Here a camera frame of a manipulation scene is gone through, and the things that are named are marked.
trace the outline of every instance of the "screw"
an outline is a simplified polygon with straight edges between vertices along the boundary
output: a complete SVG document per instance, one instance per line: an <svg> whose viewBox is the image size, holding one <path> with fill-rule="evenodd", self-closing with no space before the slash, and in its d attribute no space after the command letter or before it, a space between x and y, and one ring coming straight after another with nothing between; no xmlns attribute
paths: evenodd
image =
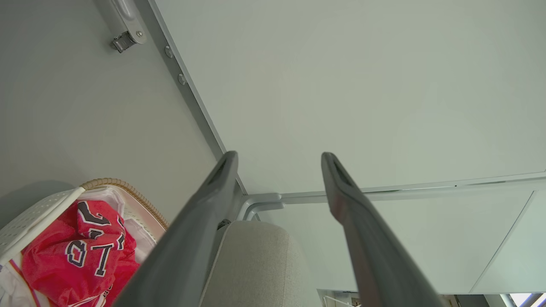
<svg viewBox="0 0 546 307"><path fill-rule="evenodd" d="M170 48L170 46L165 46L165 54L170 58L174 57L173 50Z"/></svg>
<svg viewBox="0 0 546 307"><path fill-rule="evenodd" d="M179 74L178 75L178 82L180 82L180 84L182 84L182 85L186 85L188 83L188 80L186 79L186 77L183 74Z"/></svg>

